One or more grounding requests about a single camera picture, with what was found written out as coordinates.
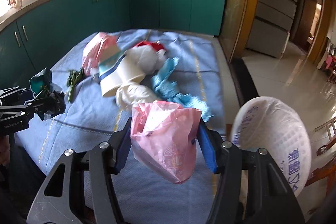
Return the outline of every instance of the crumpled white tissue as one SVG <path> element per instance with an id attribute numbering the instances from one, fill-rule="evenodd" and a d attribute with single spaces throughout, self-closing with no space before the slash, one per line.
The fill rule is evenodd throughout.
<path id="1" fill-rule="evenodd" d="M 115 101 L 121 109 L 131 111 L 139 103 L 152 103 L 160 100 L 154 92 L 144 85 L 135 82 L 128 82 L 118 88 Z"/>
<path id="2" fill-rule="evenodd" d="M 166 61 L 165 50 L 156 52 L 152 46 L 143 45 L 130 48 L 126 55 L 129 56 L 135 64 L 147 75 L 159 70 Z"/>

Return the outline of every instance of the blue bed sheet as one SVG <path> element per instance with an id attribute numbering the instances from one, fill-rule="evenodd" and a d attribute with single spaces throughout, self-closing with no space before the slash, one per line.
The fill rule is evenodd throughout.
<path id="1" fill-rule="evenodd" d="M 68 70 L 79 69 L 83 49 L 94 37 L 78 43 L 51 69 L 52 80 L 66 91 Z M 175 32 L 127 30 L 112 33 L 119 37 L 118 46 L 126 50 L 142 40 L 160 41 L 168 57 L 179 57 L 170 81 L 180 91 L 205 100 L 213 117 L 208 127 L 225 135 L 221 80 L 211 42 Z M 151 75 L 142 84 L 151 86 Z M 27 130 L 16 134 L 38 167 L 48 174 L 60 155 L 68 148 L 76 152 L 92 149 L 121 130 L 131 114 L 121 111 L 115 97 L 103 98 L 100 86 L 88 77 L 79 83 L 74 102 L 67 102 L 66 112 L 48 121 L 35 116 Z M 86 204 L 92 207 L 90 178 L 84 174 Z M 213 201 L 213 177 L 206 168 L 197 143 L 197 160 L 192 177 L 182 185 L 172 184 L 134 159 L 132 149 L 125 168 L 113 176 L 115 192 L 125 221 L 131 223 L 205 223 Z"/>

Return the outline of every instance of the crumpled blue towel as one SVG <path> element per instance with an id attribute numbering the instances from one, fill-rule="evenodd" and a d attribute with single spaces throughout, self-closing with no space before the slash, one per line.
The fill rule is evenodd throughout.
<path id="1" fill-rule="evenodd" d="M 165 61 L 157 75 L 151 79 L 152 89 L 159 98 L 168 102 L 178 103 L 183 107 L 198 108 L 202 111 L 202 119 L 207 122 L 212 116 L 207 103 L 200 100 L 197 96 L 180 93 L 176 82 L 168 81 L 168 77 L 172 74 L 178 62 L 178 57 L 168 58 Z"/>

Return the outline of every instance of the paper cup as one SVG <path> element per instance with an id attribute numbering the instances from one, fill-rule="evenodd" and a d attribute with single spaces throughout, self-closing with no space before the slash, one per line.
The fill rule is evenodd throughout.
<path id="1" fill-rule="evenodd" d="M 145 76 L 145 73 L 129 57 L 121 55 L 113 66 L 104 68 L 104 72 L 100 66 L 101 94 L 103 97 L 115 96 L 122 84 L 129 81 L 140 83 Z"/>
<path id="2" fill-rule="evenodd" d="M 305 186 L 311 164 L 310 140 L 299 115 L 272 97 L 257 97 L 239 110 L 231 142 L 241 149 L 266 148 L 295 196 Z"/>

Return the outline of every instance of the doorway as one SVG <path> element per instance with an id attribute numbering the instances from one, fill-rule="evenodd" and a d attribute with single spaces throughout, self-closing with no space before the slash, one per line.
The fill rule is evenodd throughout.
<path id="1" fill-rule="evenodd" d="M 292 42 L 306 54 L 317 33 L 321 10 L 322 0 L 304 0 L 299 26 Z"/>

